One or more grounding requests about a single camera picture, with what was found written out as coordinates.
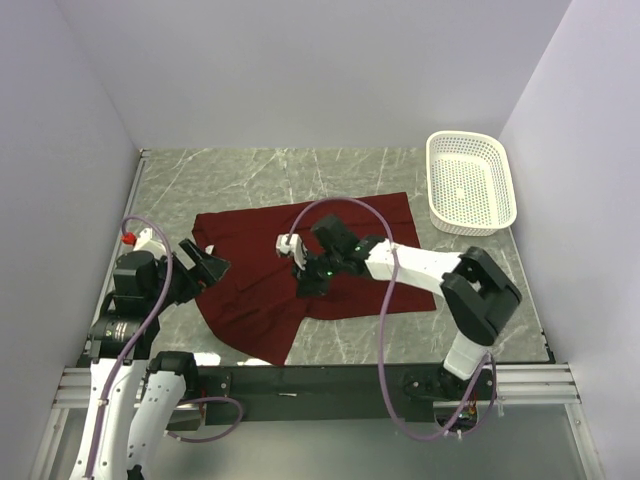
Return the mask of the dark red t-shirt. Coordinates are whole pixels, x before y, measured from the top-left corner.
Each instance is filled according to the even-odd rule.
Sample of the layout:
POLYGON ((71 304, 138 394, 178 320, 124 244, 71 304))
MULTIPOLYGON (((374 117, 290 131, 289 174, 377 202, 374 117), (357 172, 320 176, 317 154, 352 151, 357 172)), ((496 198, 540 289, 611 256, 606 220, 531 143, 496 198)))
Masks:
POLYGON ((325 202, 309 213, 304 204, 201 213, 192 235, 212 246, 231 267, 196 299, 204 321, 226 345, 281 365, 301 322, 375 315, 386 285, 365 273, 352 251, 317 241, 313 226, 335 215, 359 242, 392 237, 420 245, 406 193, 369 196, 367 211, 349 202, 325 202))

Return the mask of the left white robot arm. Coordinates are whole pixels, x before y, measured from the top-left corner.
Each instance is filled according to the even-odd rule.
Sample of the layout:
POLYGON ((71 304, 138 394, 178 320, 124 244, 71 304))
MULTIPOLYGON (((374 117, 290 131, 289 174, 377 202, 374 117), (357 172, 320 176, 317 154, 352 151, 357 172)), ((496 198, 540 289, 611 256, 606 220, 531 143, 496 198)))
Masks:
POLYGON ((198 395, 191 352, 151 353, 159 316, 218 283, 227 260, 184 239, 186 267, 157 242, 121 255, 89 334, 90 396, 73 479, 147 479, 174 409, 198 395))

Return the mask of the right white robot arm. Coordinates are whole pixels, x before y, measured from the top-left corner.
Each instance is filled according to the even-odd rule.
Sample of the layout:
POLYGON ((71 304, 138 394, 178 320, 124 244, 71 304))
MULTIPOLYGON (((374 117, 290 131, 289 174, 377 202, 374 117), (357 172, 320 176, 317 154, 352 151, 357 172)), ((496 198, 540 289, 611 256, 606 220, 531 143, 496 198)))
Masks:
POLYGON ((359 237, 335 215, 319 220, 311 232, 322 249, 319 254, 309 251, 298 234, 284 234, 276 241, 278 254, 293 261, 296 296, 325 296, 332 279, 343 274, 442 297, 457 333, 436 377, 425 387, 433 399, 464 397, 474 386, 473 374, 522 301, 520 290, 493 258, 478 247, 463 253, 436 252, 381 235, 359 237))

